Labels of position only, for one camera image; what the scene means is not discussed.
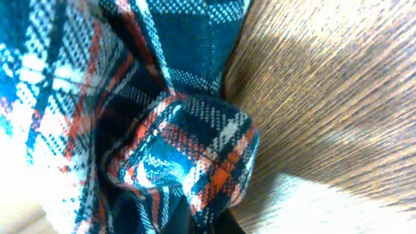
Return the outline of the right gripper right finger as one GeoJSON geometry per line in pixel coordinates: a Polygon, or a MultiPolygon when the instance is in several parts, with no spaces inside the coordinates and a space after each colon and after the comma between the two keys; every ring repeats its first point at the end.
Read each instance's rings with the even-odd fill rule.
{"type": "Polygon", "coordinates": [[[230,209],[226,209],[213,222],[212,234],[246,234],[233,216],[230,209]]]}

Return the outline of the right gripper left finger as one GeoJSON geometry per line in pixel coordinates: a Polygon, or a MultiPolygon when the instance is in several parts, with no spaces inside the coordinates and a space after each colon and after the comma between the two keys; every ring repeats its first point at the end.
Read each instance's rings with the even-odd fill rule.
{"type": "Polygon", "coordinates": [[[175,197],[168,212],[168,221],[160,234],[188,234],[191,221],[190,207],[184,195],[175,197]]]}

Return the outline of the plaid sleeveless shirt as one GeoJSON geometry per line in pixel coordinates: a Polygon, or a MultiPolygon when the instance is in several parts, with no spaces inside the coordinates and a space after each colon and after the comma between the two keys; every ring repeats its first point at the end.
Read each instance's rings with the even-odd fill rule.
{"type": "Polygon", "coordinates": [[[1,192],[59,233],[189,233],[246,194],[259,146],[223,73],[249,1],[1,2],[1,192]]]}

